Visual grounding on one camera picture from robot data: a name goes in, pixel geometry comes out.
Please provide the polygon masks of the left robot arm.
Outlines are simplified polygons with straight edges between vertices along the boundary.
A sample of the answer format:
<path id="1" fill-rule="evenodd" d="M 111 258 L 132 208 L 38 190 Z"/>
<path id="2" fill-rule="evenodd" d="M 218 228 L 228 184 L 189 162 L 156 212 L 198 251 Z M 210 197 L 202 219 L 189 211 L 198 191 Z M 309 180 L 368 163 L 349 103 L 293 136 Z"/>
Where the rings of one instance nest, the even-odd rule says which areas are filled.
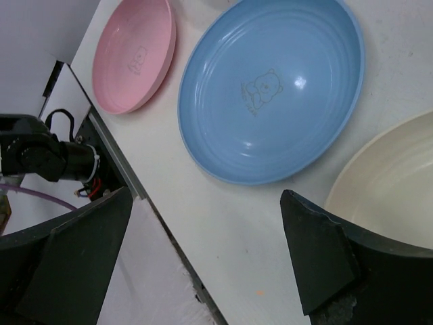
<path id="1" fill-rule="evenodd" d="M 51 132 L 53 115 L 65 114 L 70 120 L 69 140 L 60 141 Z M 60 108 L 46 120 L 27 114 L 1 115 L 1 174 L 37 174 L 50 182 L 61 179 L 90 182 L 99 168 L 97 150 L 74 140 L 74 117 Z"/>

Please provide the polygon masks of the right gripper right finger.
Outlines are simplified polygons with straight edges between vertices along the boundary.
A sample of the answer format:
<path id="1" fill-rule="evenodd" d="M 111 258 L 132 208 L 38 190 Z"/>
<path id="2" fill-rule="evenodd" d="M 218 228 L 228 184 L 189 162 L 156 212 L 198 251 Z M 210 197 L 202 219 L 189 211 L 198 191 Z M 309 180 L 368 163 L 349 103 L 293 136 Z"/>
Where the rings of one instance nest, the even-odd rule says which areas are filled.
<path id="1" fill-rule="evenodd" d="M 292 190 L 280 207 L 311 324 L 432 323 L 432 250 L 366 230 Z"/>

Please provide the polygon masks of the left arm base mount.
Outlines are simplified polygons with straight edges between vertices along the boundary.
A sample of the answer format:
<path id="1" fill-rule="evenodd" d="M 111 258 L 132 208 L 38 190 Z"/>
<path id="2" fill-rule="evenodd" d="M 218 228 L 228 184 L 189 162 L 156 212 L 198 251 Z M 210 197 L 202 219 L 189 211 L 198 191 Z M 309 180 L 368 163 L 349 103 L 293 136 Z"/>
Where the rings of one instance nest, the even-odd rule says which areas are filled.
<path id="1" fill-rule="evenodd" d="M 76 195 L 92 201 L 127 185 L 90 118 L 79 123 L 59 108 L 47 115 L 45 124 L 56 137 L 66 134 L 59 141 L 60 157 L 48 160 L 49 181 L 79 181 L 82 188 Z"/>

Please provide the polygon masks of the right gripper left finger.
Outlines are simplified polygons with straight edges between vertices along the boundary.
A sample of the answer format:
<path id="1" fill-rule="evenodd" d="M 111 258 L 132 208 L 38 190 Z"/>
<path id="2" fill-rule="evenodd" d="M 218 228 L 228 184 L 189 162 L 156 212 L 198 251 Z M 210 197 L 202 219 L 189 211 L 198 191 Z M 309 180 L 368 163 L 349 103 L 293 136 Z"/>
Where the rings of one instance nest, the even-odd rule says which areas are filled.
<path id="1" fill-rule="evenodd" d="M 131 216 L 118 189 L 1 237 L 2 324 L 96 324 Z"/>

